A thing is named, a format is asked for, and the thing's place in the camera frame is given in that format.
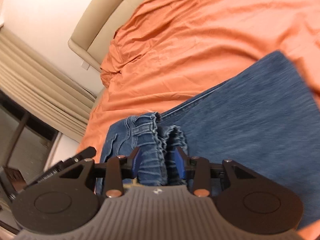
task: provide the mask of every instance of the jeans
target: jeans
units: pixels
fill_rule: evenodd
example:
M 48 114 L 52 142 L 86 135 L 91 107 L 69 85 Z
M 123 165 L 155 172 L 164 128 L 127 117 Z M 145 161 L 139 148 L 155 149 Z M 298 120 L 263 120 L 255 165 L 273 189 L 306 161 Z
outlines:
M 113 124 L 101 162 L 139 146 L 141 184 L 184 184 L 173 150 L 210 162 L 233 159 L 290 188 L 304 204 L 300 226 L 320 218 L 320 115 L 292 63 L 275 51 L 231 78 L 165 112 Z M 102 180 L 97 182 L 100 192 Z

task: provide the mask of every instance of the bed headboard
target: bed headboard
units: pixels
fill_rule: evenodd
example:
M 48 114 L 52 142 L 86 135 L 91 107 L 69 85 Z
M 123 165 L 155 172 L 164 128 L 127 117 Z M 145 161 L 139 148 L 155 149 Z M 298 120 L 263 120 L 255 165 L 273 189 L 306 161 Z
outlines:
M 100 71 L 115 31 L 144 0 L 92 0 L 80 18 L 68 45 Z

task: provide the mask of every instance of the curtain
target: curtain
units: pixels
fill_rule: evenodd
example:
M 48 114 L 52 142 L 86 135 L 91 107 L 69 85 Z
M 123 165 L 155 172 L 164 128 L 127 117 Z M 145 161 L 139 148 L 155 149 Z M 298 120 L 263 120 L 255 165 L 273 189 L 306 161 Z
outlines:
M 80 142 L 95 97 L 0 29 L 0 89 L 43 122 Z

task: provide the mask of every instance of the gray plastic housing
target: gray plastic housing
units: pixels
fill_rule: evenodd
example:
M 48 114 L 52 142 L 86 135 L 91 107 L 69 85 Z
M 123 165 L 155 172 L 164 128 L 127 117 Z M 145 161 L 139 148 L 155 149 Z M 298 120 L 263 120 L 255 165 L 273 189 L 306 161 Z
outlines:
M 256 235 L 236 228 L 220 215 L 210 198 L 196 197 L 186 186 L 132 187 L 119 198 L 106 199 L 96 216 L 76 230 L 60 235 L 22 230 L 15 237 L 15 240 L 116 239 L 302 240 L 294 230 Z

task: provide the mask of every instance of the orange bed sheet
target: orange bed sheet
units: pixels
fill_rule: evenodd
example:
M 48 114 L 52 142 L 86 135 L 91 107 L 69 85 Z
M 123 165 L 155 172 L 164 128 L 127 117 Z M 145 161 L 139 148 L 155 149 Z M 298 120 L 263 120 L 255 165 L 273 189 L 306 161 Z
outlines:
M 95 147 L 98 162 L 113 123 L 164 112 L 277 49 L 320 106 L 319 32 L 320 0 L 146 0 L 111 42 L 101 65 L 108 90 L 78 150 Z M 320 229 L 301 233 L 313 240 Z

